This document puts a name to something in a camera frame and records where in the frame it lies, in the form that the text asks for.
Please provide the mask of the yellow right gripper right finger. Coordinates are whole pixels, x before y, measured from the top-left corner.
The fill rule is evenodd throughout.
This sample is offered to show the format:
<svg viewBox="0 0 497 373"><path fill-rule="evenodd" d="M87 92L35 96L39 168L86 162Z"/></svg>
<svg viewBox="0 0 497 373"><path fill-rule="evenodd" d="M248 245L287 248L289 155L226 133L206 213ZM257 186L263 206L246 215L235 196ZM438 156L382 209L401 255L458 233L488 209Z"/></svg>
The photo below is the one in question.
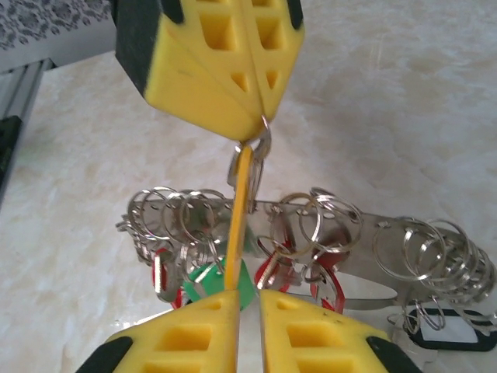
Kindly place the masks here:
<svg viewBox="0 0 497 373"><path fill-rule="evenodd" d="M282 292L259 296L264 372L420 371L382 330Z"/></svg>

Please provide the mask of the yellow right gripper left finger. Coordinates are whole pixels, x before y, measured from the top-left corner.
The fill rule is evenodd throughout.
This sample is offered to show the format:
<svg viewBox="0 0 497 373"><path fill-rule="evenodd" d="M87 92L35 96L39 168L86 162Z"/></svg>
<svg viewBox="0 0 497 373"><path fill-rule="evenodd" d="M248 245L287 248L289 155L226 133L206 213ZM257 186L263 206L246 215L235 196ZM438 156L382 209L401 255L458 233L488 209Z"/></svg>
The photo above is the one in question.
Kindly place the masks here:
<svg viewBox="0 0 497 373"><path fill-rule="evenodd" d="M222 291L114 333L79 372L235 372L239 292Z"/></svg>

